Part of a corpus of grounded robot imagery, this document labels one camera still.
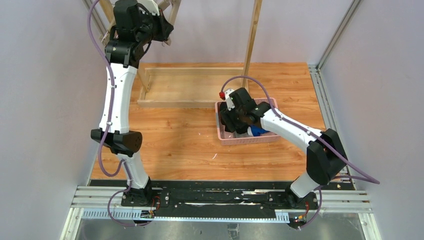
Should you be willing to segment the black underwear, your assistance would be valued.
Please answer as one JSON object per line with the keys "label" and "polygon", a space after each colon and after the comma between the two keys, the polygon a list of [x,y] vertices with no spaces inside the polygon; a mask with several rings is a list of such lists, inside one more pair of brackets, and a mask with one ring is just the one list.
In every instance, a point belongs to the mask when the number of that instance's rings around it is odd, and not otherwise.
{"label": "black underwear", "polygon": [[237,116],[224,114],[220,117],[224,131],[229,133],[245,134],[248,132],[249,124],[242,122]]}

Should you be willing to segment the blue underwear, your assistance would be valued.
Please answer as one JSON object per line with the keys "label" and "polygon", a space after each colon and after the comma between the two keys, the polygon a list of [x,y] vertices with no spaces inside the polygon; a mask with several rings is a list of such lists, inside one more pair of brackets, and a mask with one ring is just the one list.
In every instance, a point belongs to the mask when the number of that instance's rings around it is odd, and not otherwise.
{"label": "blue underwear", "polygon": [[267,131],[267,130],[261,128],[261,127],[257,127],[255,125],[250,125],[247,128],[247,132],[246,133],[250,137],[260,137],[260,136],[262,136],[264,134],[267,134],[268,132],[269,131]]}

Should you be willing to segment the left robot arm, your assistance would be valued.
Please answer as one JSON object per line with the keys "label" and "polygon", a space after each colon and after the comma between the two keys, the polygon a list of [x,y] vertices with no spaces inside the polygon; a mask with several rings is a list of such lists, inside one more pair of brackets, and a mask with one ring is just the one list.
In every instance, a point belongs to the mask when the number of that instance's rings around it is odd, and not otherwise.
{"label": "left robot arm", "polygon": [[99,143],[97,159],[106,176],[116,173],[105,170],[102,148],[108,148],[120,160],[118,169],[124,169],[127,179],[121,204],[147,206],[154,199],[152,181],[141,160],[143,136],[129,125],[131,92],[140,61],[152,42],[168,41],[174,26],[154,0],[118,0],[113,15],[108,41],[99,51],[107,70],[103,115],[90,137]]}

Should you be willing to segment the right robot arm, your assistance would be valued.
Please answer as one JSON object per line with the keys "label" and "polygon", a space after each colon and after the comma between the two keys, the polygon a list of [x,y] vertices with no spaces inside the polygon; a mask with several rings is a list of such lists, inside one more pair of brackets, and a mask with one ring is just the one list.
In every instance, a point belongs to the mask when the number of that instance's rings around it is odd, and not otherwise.
{"label": "right robot arm", "polygon": [[328,184],[347,165],[338,133],[304,125],[280,112],[270,100],[256,102],[244,88],[219,93],[220,122],[224,130],[243,137],[273,133],[306,154],[306,170],[286,188],[287,199],[296,203],[311,191]]}

